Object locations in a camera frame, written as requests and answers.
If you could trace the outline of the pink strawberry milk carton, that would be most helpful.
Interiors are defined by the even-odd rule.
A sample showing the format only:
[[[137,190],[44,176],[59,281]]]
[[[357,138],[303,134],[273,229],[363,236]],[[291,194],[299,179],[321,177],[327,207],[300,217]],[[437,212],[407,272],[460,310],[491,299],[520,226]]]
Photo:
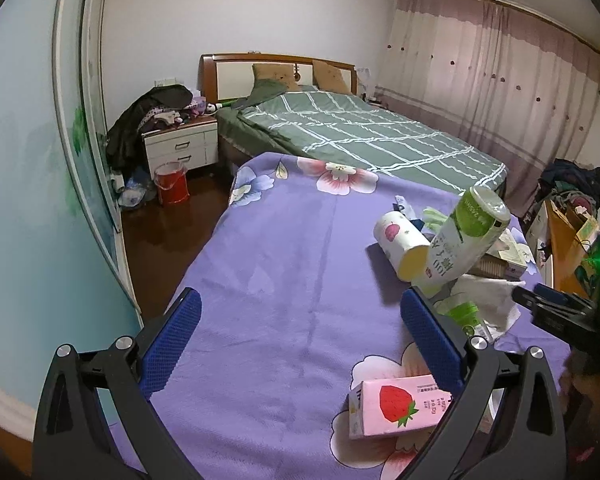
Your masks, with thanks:
[[[349,437],[400,436],[437,426],[452,402],[431,375],[363,380],[349,393]]]

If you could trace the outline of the wooden bed headboard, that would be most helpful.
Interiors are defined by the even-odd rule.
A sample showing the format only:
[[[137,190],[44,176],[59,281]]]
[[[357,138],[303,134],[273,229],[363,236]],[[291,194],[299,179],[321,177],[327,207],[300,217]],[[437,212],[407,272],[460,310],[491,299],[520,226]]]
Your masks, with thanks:
[[[249,96],[259,79],[284,82],[290,84],[292,90],[309,84],[318,87],[315,69],[325,65],[340,75],[350,93],[358,93],[358,75],[352,64],[259,52],[201,55],[199,89],[209,103],[224,103]]]

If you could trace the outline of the brown pillow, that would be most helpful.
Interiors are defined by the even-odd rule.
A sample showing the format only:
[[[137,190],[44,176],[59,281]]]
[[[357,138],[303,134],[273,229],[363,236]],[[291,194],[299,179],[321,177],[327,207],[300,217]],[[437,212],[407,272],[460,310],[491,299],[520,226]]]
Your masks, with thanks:
[[[315,82],[321,91],[350,93],[350,84],[344,81],[339,68],[319,60],[314,60],[312,66]]]
[[[290,64],[254,63],[252,71],[255,80],[276,81],[290,92],[301,90],[294,76],[294,66]]]

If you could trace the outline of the white paper cup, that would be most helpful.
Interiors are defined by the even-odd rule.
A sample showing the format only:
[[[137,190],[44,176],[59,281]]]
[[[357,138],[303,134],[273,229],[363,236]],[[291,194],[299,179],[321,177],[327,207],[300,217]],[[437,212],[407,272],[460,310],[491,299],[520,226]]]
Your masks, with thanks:
[[[425,269],[429,240],[399,211],[384,214],[374,226],[374,237],[396,276],[411,282]]]

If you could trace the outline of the brown left pillow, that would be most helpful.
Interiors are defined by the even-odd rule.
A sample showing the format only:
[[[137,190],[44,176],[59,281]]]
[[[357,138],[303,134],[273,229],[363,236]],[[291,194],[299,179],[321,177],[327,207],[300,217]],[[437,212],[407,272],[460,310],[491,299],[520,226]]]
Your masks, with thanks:
[[[252,71],[255,80],[276,81],[290,92],[301,90],[294,76],[294,66],[290,64],[254,63]]]

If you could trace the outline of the purple floral table cloth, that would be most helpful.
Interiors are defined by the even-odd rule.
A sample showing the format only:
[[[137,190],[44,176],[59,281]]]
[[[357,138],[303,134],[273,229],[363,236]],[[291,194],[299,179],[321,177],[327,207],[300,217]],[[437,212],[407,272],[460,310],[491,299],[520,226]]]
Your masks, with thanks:
[[[265,154],[243,166],[230,206],[188,267],[201,319],[151,397],[207,479],[394,479],[426,434],[352,440],[349,391],[420,375],[400,317],[405,284],[376,243],[402,196],[450,212],[429,186]]]

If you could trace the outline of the red plastic bucket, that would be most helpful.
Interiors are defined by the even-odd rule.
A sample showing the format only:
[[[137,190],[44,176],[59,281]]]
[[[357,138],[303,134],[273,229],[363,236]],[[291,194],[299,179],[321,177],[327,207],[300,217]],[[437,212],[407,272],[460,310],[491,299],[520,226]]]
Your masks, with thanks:
[[[181,162],[166,162],[154,171],[154,182],[162,206],[185,202],[189,198],[186,168]]]

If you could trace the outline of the brown right pillow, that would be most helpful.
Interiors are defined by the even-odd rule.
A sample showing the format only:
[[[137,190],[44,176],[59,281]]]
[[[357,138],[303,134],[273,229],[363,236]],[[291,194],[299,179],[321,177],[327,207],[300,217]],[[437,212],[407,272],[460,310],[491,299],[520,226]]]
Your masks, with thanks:
[[[321,91],[350,93],[350,84],[344,81],[339,68],[319,60],[314,60],[312,66],[315,82]]]

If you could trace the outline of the pink white window curtain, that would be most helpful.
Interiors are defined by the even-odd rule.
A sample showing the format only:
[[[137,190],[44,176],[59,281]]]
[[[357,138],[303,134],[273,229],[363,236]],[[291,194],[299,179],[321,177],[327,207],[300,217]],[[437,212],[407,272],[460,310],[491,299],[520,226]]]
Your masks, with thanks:
[[[582,151],[598,88],[600,53],[492,0],[396,0],[376,82],[389,110],[502,162],[517,216],[542,171]]]

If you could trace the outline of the white bedside nightstand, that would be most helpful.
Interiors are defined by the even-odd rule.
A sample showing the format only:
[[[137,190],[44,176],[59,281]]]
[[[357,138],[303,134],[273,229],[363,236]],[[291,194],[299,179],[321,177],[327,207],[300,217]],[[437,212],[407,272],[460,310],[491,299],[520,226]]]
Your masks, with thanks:
[[[143,134],[149,174],[168,162],[180,162],[186,170],[219,161],[218,122],[213,116],[197,117],[174,128]]]

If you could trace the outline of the white green tall bottle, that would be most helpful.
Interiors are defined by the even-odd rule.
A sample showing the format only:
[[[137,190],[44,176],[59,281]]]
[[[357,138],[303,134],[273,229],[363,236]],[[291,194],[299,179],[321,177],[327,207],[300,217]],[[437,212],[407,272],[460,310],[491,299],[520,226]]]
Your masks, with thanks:
[[[468,188],[430,242],[424,270],[412,285],[431,298],[466,274],[508,227],[512,215],[485,186]]]

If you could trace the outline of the white paper napkin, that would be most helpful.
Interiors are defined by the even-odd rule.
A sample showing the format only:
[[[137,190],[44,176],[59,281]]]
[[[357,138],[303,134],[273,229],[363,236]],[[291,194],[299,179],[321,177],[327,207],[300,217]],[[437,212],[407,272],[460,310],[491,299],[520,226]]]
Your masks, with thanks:
[[[473,302],[496,341],[520,318],[520,310],[512,298],[517,286],[524,286],[524,282],[476,278],[466,274],[456,281],[449,296],[437,301],[434,307],[438,313],[445,315],[458,304]]]

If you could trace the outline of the small green label bottle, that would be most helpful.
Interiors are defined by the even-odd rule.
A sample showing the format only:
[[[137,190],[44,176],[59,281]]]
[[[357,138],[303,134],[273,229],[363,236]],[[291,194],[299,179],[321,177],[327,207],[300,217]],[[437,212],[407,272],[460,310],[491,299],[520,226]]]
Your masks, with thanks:
[[[484,322],[478,307],[473,302],[465,301],[462,304],[458,304],[446,312],[445,315],[452,318],[467,337],[480,336],[489,344],[494,343],[489,327]]]

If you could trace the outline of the wooden low cabinet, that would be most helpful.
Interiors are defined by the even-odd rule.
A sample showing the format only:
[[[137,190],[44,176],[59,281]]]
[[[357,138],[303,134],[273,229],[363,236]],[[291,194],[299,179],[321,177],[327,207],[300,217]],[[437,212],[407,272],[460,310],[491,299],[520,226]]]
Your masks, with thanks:
[[[583,206],[562,211],[552,200],[543,200],[526,234],[545,285],[588,298],[590,286],[581,274],[588,272],[591,250],[600,224]]]

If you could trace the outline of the dark clothes on nightstand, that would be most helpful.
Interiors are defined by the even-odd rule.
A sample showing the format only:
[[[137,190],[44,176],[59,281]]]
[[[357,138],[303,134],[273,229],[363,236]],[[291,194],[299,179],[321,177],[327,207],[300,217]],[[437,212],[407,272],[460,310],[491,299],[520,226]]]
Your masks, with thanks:
[[[137,168],[147,169],[147,156],[140,133],[145,117],[152,111],[182,110],[193,93],[182,84],[154,87],[136,99],[107,132],[106,161],[111,170],[125,179]]]

